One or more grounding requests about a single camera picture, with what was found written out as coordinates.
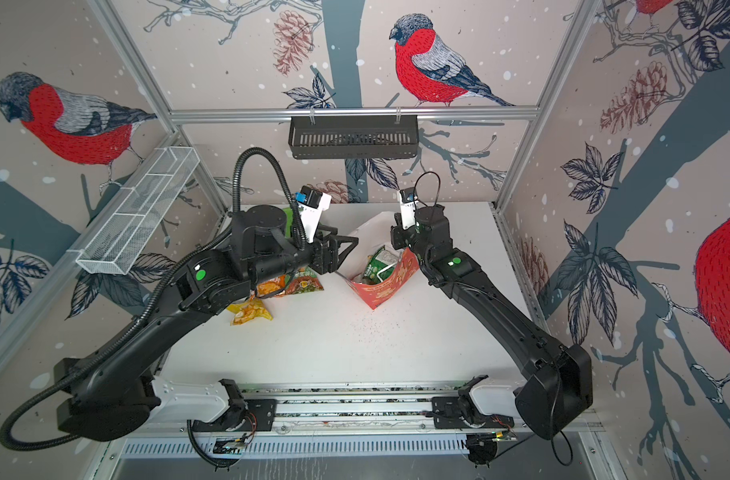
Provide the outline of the red paper gift bag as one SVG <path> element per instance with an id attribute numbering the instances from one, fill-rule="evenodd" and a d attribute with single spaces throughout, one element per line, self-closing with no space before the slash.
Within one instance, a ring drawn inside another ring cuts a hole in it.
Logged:
<path id="1" fill-rule="evenodd" d="M 381 213 L 349 233 L 358 244 L 338 269 L 350 288 L 373 310 L 392 298 L 419 270 L 409 249 L 391 244 L 393 214 Z"/>

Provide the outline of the yellow snack packet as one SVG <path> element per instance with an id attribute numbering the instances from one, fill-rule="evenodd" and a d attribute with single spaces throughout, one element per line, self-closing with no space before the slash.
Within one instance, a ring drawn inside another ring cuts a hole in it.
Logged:
<path id="1" fill-rule="evenodd" d="M 232 325 L 243 325 L 256 319 L 273 320 L 273 315 L 267 309 L 263 300 L 251 298 L 243 303 L 233 303 L 227 307 L 233 315 Z"/>

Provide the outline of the bright green chips bag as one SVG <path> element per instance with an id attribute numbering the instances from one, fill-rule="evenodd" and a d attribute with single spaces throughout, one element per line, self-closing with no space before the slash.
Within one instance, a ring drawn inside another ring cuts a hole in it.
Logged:
<path id="1" fill-rule="evenodd" d="M 294 213 L 290 207 L 284 208 L 283 212 L 286 214 L 285 237 L 291 239 L 293 237 Z"/>

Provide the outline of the orange snack packet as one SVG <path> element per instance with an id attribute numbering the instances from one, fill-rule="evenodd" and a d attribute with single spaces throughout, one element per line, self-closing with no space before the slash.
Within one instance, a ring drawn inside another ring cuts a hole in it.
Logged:
<path id="1" fill-rule="evenodd" d="M 281 275 L 259 283 L 255 297 L 264 299 L 283 296 L 286 293 L 290 279 L 290 275 Z"/>

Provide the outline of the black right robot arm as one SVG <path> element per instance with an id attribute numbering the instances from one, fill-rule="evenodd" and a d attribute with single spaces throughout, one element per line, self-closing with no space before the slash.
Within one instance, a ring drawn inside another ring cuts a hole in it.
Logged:
<path id="1" fill-rule="evenodd" d="M 453 244 L 442 205 L 424 206 L 414 224 L 394 215 L 392 246 L 409 249 L 428 283 L 470 312 L 503 346 L 526 383 L 515 391 L 520 418 L 551 440 L 593 404 L 592 363 L 579 345 L 570 347 L 538 327 L 493 284 L 481 265 Z"/>

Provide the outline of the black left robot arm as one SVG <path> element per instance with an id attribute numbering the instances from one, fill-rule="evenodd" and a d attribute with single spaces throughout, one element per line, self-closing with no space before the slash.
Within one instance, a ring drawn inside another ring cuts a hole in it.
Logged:
<path id="1" fill-rule="evenodd" d="M 229 305 L 257 295 L 260 284 L 302 267 L 333 273 L 358 243 L 321 225 L 305 204 L 234 210 L 229 230 L 171 268 L 125 331 L 88 357 L 58 364 L 59 388 L 70 396 L 57 409 L 59 430 L 106 442 L 155 417 L 200 431 L 255 428 L 235 381 L 174 385 L 154 374 L 154 363 Z"/>

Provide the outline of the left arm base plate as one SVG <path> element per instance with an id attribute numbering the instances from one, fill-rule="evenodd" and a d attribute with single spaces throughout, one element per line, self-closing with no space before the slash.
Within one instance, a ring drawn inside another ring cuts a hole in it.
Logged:
<path id="1" fill-rule="evenodd" d="M 269 432 L 272 430 L 278 401 L 245 399 L 234 380 L 222 379 L 219 384 L 227 394 L 227 409 L 210 422 L 192 421 L 194 432 Z"/>

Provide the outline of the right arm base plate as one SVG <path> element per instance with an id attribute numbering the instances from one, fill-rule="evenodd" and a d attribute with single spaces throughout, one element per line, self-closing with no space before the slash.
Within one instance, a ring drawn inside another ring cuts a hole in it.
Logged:
<path id="1" fill-rule="evenodd" d="M 431 408 L 423 413 L 438 430 L 503 428 L 511 430 L 516 422 L 509 405 L 500 405 L 501 388 L 488 375 L 478 375 L 457 389 L 455 396 L 431 399 Z"/>

